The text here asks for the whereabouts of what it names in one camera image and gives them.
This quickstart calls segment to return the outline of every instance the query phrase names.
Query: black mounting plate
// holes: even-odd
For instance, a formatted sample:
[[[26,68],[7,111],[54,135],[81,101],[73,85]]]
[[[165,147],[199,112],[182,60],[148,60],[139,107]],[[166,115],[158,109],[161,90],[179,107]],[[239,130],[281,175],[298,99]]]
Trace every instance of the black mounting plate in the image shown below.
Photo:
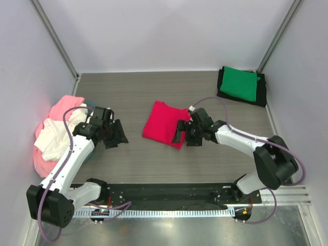
[[[120,183],[108,184],[108,189],[112,206],[131,201],[130,210],[219,210],[226,209],[225,204],[249,204],[249,197],[253,204],[262,203],[259,191],[237,202],[231,192],[231,183]]]

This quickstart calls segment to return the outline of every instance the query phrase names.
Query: green cloth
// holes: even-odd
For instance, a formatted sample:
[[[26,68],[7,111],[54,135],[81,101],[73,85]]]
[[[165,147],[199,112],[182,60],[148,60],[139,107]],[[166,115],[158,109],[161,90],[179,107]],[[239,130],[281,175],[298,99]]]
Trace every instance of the green cloth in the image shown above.
[[[220,91],[247,101],[256,101],[257,73],[224,67]]]

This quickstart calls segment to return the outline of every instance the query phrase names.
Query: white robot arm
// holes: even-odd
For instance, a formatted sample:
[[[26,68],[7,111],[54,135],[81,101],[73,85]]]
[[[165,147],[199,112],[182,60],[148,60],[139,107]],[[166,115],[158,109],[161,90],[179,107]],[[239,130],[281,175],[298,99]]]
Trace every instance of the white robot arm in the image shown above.
[[[250,193],[263,188],[276,190],[298,170],[292,155],[270,145],[272,142],[287,148],[281,137],[259,137],[236,130],[221,120],[213,122],[203,108],[191,111],[190,116],[190,121],[178,122],[172,142],[180,142],[181,131],[186,131],[187,146],[201,146],[204,138],[216,144],[230,146],[254,158],[256,171],[243,175],[232,184],[237,201],[248,199]]]
[[[71,221],[75,210],[91,201],[102,203],[108,198],[107,183],[102,180],[90,178],[75,190],[70,191],[69,188],[86,157],[100,141],[103,141],[106,149],[117,147],[121,142],[128,143],[120,120],[114,120],[113,115],[114,112],[110,109],[96,107],[90,122],[81,122],[75,127],[73,149],[67,148],[55,168],[39,186],[31,185],[27,190],[28,205],[33,219],[37,219],[37,210],[45,187],[53,181],[54,174],[70,151],[70,158],[47,192],[42,204],[41,220],[64,228]]]

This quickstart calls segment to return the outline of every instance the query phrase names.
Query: gray wooden floor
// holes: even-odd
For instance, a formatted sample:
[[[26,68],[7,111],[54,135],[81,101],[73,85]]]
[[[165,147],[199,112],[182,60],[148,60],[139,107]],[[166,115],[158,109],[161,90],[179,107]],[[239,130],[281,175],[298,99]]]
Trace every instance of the gray wooden floor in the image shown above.
[[[147,72],[83,74],[76,95],[110,107],[121,119],[130,143],[105,150],[99,144],[74,182],[98,178],[112,183],[231,182],[255,170],[254,161],[230,147],[203,141],[202,147],[181,150],[142,138],[156,100],[187,108],[216,94],[217,72]],[[230,123],[246,132],[272,136],[264,108],[225,100]],[[218,100],[200,104],[214,121],[225,120]]]

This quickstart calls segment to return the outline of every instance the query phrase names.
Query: red towel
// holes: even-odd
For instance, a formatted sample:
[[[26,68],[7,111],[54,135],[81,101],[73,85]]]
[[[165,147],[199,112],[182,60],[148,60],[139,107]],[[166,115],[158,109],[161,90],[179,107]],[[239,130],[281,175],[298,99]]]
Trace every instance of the red towel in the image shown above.
[[[172,143],[180,119],[190,120],[188,109],[172,108],[163,101],[156,101],[142,136],[181,149],[186,137],[185,132],[182,132],[181,142]]]

